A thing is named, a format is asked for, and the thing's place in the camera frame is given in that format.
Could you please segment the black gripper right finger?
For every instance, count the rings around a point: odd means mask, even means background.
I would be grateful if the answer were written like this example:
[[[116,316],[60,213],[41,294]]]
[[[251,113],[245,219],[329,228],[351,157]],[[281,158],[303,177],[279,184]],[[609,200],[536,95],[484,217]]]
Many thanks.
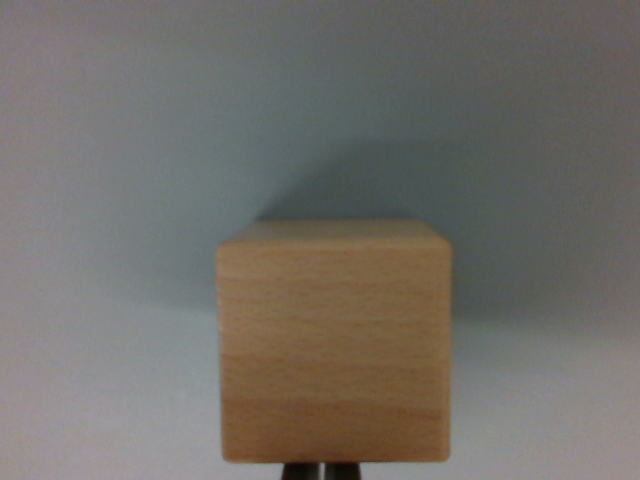
[[[326,463],[324,480],[361,480],[359,463]]]

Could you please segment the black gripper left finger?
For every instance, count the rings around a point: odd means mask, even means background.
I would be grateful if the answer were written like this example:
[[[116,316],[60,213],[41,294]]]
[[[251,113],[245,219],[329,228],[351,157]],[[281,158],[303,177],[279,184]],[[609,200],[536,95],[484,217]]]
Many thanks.
[[[286,463],[281,480],[319,480],[321,465],[318,463]]]

